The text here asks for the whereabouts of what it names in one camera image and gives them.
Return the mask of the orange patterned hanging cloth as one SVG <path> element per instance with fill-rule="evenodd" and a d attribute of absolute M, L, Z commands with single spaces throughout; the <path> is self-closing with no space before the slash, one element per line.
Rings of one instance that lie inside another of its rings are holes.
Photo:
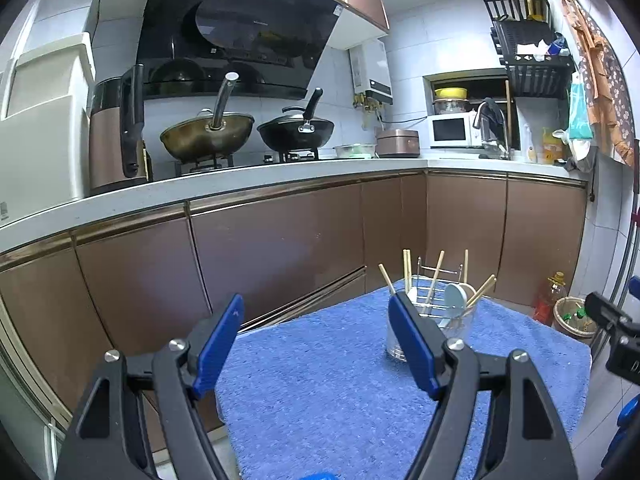
<path fill-rule="evenodd" d="M 633 167 L 634 114 L 622 64 L 600 26 L 578 0 L 560 0 L 577 49 L 576 102 L 570 112 L 570 134 L 591 141 L 601 153 Z"/>

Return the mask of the white microwave oven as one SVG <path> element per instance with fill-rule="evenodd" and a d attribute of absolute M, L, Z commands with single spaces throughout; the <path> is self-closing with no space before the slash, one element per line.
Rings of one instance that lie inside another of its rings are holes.
<path fill-rule="evenodd" d="M 431 148 L 480 148 L 480 130 L 473 126 L 474 112 L 448 113 L 427 117 Z"/>

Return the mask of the black dish rack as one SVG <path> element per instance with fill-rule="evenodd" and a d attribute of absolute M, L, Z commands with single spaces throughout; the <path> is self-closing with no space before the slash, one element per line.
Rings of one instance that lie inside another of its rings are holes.
<path fill-rule="evenodd" d="M 514 96 L 564 99 L 574 62 L 548 0 L 483 0 L 491 39 Z"/>

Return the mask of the black frying pan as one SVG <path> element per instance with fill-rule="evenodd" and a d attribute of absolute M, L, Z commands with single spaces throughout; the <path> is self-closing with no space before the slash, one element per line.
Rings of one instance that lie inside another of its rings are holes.
<path fill-rule="evenodd" d="M 273 151 L 285 155 L 294 151 L 318 152 L 326 145 L 334 131 L 334 122 L 316 116 L 323 96 L 322 88 L 315 88 L 305 106 L 286 106 L 282 115 L 257 127 L 262 140 Z"/>

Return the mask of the brown rice cooker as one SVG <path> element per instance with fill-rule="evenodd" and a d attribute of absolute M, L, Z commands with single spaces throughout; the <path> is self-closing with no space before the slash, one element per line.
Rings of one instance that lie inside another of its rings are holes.
<path fill-rule="evenodd" d="M 378 130 L 375 153 L 381 158 L 417 158 L 420 156 L 419 133 L 410 129 Z"/>

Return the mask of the white ceramic spoon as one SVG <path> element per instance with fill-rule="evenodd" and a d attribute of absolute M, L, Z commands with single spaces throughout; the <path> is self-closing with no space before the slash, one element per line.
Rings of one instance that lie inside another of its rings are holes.
<path fill-rule="evenodd" d="M 466 299 L 465 309 L 469 309 L 470 300 L 476 294 L 476 290 L 470 284 L 458 283 L 458 286 L 464 291 L 464 294 L 465 294 L 465 299 Z"/>
<path fill-rule="evenodd" d="M 466 309 L 468 297 L 458 283 L 449 283 L 444 289 L 445 318 L 460 318 Z"/>

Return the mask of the chrome kitchen faucet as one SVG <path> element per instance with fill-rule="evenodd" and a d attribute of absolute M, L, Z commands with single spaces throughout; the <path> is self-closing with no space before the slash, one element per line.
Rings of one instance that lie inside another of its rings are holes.
<path fill-rule="evenodd" d="M 506 118 L 497 102 L 485 98 L 477 107 L 473 127 L 480 130 L 480 145 L 489 158 L 511 159 Z"/>

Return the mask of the beige trash bin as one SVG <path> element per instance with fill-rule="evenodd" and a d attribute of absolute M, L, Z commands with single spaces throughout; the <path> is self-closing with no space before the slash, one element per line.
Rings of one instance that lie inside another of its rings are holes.
<path fill-rule="evenodd" d="M 553 306 L 552 327 L 558 332 L 584 344 L 590 344 L 597 324 L 587 315 L 582 298 L 567 296 Z"/>

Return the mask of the black range hood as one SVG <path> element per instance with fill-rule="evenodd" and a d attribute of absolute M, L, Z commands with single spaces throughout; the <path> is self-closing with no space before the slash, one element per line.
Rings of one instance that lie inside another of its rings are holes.
<path fill-rule="evenodd" d="M 340 15 L 333 0 L 148 0 L 137 61 L 148 99 L 215 94 L 301 100 Z"/>

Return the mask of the white water heater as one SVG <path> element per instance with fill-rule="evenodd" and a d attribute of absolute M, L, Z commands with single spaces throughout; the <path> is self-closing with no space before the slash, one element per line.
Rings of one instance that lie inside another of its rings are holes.
<path fill-rule="evenodd" d="M 392 84 L 384 42 L 381 39 L 367 40 L 349 49 L 348 55 L 356 96 L 392 105 Z"/>

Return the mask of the blue terry towel mat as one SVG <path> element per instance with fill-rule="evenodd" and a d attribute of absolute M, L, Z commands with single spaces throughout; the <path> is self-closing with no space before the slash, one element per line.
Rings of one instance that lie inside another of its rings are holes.
<path fill-rule="evenodd" d="M 403 479 L 436 403 L 386 352 L 385 287 L 236 338 L 215 389 L 242 479 Z M 482 353 L 529 353 L 567 437 L 584 412 L 585 344 L 490 299 L 465 341 Z"/>

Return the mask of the cooking oil bottle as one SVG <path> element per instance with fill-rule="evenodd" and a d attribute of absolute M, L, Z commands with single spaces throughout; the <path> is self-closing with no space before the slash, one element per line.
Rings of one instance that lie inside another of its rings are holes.
<path fill-rule="evenodd" d="M 556 302 L 567 296 L 565 275 L 562 271 L 546 278 L 540 285 L 535 301 L 533 319 L 541 324 L 551 326 Z"/>

